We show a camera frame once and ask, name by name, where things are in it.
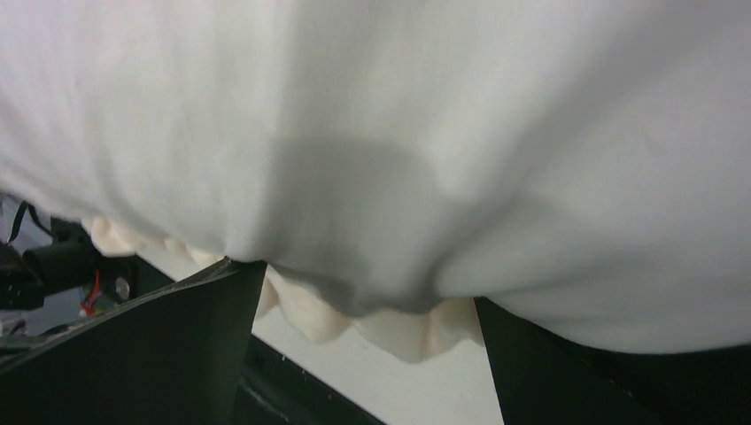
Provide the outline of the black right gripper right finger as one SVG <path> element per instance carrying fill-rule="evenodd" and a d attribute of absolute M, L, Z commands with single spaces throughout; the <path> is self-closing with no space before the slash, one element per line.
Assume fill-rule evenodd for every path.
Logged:
<path fill-rule="evenodd" d="M 748 424 L 750 347 L 639 355 L 586 347 L 475 300 L 506 424 Z"/>

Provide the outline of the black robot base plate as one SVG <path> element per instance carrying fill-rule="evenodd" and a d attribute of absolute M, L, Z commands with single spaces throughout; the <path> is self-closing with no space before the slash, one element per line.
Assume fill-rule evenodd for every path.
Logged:
<path fill-rule="evenodd" d="M 383 425 L 373 414 L 251 336 L 238 381 L 233 424 Z"/>

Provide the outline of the white pillow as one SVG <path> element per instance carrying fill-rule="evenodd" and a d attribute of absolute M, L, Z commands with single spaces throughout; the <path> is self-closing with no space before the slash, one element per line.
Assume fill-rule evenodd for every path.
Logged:
<path fill-rule="evenodd" d="M 339 312 L 750 340 L 747 1 L 4 1 L 1 188 Z"/>

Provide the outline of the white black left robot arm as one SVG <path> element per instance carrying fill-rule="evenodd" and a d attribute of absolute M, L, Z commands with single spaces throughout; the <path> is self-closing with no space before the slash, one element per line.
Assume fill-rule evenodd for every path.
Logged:
<path fill-rule="evenodd" d="M 41 335 L 171 281 L 135 254 L 106 257 L 79 224 L 1 198 L 2 336 Z"/>

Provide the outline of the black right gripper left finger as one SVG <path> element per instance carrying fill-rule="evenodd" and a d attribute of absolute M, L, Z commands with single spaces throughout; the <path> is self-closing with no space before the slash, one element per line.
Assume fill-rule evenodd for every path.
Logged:
<path fill-rule="evenodd" d="M 266 268 L 223 259 L 58 332 L 3 337 L 2 423 L 230 423 Z"/>

